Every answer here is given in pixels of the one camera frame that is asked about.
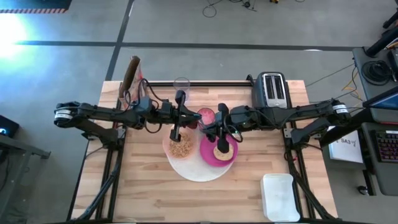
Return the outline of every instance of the gray floor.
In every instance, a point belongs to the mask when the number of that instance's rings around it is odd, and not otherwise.
[[[25,30],[25,40],[115,42],[128,0],[73,0],[63,15],[12,15]],[[201,11],[205,0],[136,0],[125,42],[371,45],[381,24],[395,11],[390,0],[280,0],[278,5],[258,0],[251,12],[223,1],[214,18]],[[0,15],[0,20],[11,15]],[[96,103],[113,47],[19,46],[0,54],[0,114],[19,124],[17,138],[52,151],[48,161],[32,161],[29,175],[16,199],[29,223],[66,219],[87,141],[75,129],[53,125],[59,102]],[[121,80],[129,57],[143,59],[150,80],[241,80],[247,74],[282,72],[287,79],[311,83],[345,67],[351,52],[298,50],[151,49],[123,47],[113,80]],[[351,79],[353,67],[308,87],[310,101],[336,97]],[[361,85],[359,92],[364,97]],[[354,106],[358,100],[342,98]],[[339,217],[344,220],[396,223],[398,198],[359,195],[360,167],[324,158]]]

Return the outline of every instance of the pink plate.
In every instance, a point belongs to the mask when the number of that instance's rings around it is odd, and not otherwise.
[[[231,138],[231,136],[227,136],[226,140],[233,146],[234,148],[234,154],[232,155],[232,159],[228,161],[221,161],[218,160],[213,153],[214,148],[217,146],[217,140],[215,142],[210,142],[206,136],[203,137],[203,139],[200,142],[200,155],[202,159],[207,162],[211,166],[215,167],[224,167],[227,166],[228,164],[232,163],[236,155],[238,154],[238,143]]]

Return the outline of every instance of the computer monitor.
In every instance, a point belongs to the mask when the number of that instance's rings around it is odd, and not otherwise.
[[[398,86],[365,101],[363,107],[398,110]]]

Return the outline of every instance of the clear glass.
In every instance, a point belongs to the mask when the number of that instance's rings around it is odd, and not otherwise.
[[[183,90],[185,92],[185,101],[189,99],[189,89],[191,87],[191,83],[189,79],[185,77],[176,78],[173,82],[173,86],[175,90]]]

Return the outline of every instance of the white label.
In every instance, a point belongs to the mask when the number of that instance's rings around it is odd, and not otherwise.
[[[346,106],[346,105],[336,105],[336,106],[333,106],[333,109],[334,109],[334,110],[337,110],[337,109],[347,109],[347,106]]]
[[[55,112],[55,114],[59,114],[59,113],[70,114],[70,110],[58,110],[57,112]]]
[[[66,118],[66,119],[72,119],[73,117],[67,114],[56,114],[55,119],[57,118]]]
[[[348,113],[348,110],[347,109],[339,109],[339,110],[336,110],[336,113]]]

